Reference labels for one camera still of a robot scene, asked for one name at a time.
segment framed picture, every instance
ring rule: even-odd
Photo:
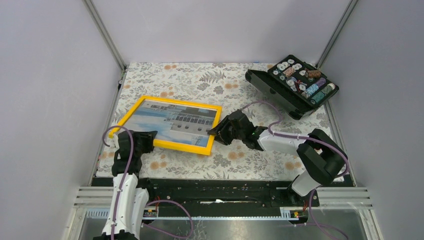
[[[159,148],[210,155],[214,136],[208,131],[220,121],[222,107],[153,96],[142,96],[118,122],[135,132],[157,131]],[[119,131],[110,131],[109,137]]]

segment yellow frame border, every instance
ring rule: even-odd
[[[117,125],[119,125],[119,126],[125,125],[125,123],[128,121],[128,119],[130,119],[130,117],[139,108],[139,106],[142,104],[142,102],[144,100],[153,100],[153,101],[164,102],[164,103],[180,104],[180,105],[187,105],[187,106],[206,108],[206,109],[214,109],[214,110],[216,110],[216,116],[215,116],[215,119],[213,120],[213,124],[212,124],[213,128],[216,127],[218,125],[218,123],[220,122],[220,116],[221,116],[221,112],[223,110],[222,106],[217,106],[217,105],[209,105],[209,104],[197,103],[197,102],[191,102],[191,101],[181,101],[181,100],[155,97],[155,96],[141,96],[140,99],[123,116],[123,118],[118,122]],[[118,127],[112,129],[109,132],[109,135],[108,135],[109,138],[113,138],[114,134],[117,131],[119,131]],[[215,138],[215,136],[212,136],[212,135],[209,136],[209,140],[207,141],[206,147],[193,146],[193,145],[189,145],[189,144],[185,144],[185,143],[165,141],[165,140],[160,140],[160,139],[153,140],[153,146],[158,147],[158,148],[167,148],[167,149],[173,149],[173,150],[178,150],[178,151],[184,151],[184,152],[209,156],[209,155],[211,155],[212,145],[214,144],[214,138]]]

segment sewing kit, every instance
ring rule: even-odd
[[[245,77],[296,120],[312,114],[339,90],[320,70],[293,55],[268,72],[249,69]]]

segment floral pattern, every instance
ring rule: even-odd
[[[220,105],[222,119],[251,102],[267,101],[265,95],[245,80],[245,73],[247,69],[266,71],[272,66],[266,63],[131,63],[112,125],[143,95]],[[244,113],[259,126],[267,126],[278,119],[265,104],[251,105]],[[274,130],[307,134],[320,128],[331,135],[323,107],[301,120],[284,115],[284,121],[273,126]],[[104,147],[99,156],[97,177],[112,177],[115,151],[116,148]],[[215,142],[210,156],[156,147],[141,160],[142,178],[291,181],[305,170],[296,156],[251,150],[239,140],[229,146]]]

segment gray wall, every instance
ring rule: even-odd
[[[81,0],[0,3],[1,239],[58,240],[120,71]]]
[[[423,239],[424,1],[363,0],[324,63],[357,181],[386,240]]]
[[[131,62],[316,62],[349,0],[94,0]]]

